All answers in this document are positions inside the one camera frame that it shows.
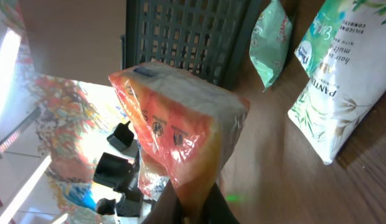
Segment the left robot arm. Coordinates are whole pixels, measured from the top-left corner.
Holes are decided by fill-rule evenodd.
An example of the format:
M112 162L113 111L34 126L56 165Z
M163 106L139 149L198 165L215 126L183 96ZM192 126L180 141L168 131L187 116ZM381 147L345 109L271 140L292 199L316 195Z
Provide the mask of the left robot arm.
M120 223L122 218L142 218L143 205L152 208L155 204L153 200L144 199L138 188L140 153L129 124L130 122L118 124L106 138L117 154L104 152L93 176L94 183L121 194L119 200L101 198L95 207L95 211L100 215L115 215L117 223Z

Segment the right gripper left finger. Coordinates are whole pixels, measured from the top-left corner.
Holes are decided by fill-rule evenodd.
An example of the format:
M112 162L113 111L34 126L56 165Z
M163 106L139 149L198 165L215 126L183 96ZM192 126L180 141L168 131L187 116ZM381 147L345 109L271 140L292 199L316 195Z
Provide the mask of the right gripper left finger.
M181 204L169 181L142 224L182 224L183 216Z

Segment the small orange tissue pack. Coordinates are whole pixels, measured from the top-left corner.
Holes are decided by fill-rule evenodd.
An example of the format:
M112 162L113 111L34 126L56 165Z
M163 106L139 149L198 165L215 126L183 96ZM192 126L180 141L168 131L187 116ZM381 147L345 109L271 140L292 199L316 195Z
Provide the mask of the small orange tissue pack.
M142 63L109 77L143 150L197 215L242 132L250 104L180 68Z

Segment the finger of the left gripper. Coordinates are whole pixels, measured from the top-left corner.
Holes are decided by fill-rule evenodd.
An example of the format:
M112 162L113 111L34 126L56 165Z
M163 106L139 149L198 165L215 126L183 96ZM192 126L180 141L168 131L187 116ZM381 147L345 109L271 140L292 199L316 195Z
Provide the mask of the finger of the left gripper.
M106 138L108 143L119 152L129 148L134 140L134 133L129 129L130 123L130 121L125 124L119 123L113 132Z

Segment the small teal tissue pack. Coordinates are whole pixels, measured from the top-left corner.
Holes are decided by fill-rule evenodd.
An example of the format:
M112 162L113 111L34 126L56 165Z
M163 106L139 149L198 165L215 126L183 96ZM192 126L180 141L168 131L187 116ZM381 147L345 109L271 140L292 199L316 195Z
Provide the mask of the small teal tissue pack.
M294 54L309 78L325 57L350 5L350 0L326 0L295 49Z

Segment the white green tube brown cap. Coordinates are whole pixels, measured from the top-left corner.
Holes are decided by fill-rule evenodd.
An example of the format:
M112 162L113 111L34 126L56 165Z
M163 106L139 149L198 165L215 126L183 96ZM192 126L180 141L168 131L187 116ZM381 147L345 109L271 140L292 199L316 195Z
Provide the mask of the white green tube brown cap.
M386 0L353 0L288 111L325 165L386 91Z

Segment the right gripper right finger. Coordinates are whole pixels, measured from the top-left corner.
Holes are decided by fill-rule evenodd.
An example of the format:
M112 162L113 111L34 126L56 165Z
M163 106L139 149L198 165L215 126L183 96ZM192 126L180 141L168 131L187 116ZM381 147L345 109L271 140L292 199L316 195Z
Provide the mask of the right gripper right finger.
M240 223L229 208L217 184L214 184L210 190L203 206L202 216L206 224Z

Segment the teal wet wipe pouch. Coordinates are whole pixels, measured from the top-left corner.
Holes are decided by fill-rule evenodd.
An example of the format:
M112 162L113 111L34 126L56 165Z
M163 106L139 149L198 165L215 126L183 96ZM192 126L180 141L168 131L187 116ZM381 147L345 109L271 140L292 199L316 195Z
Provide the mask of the teal wet wipe pouch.
M292 22L279 0L271 0L256 21L249 56L265 90L274 84L282 72L292 28Z

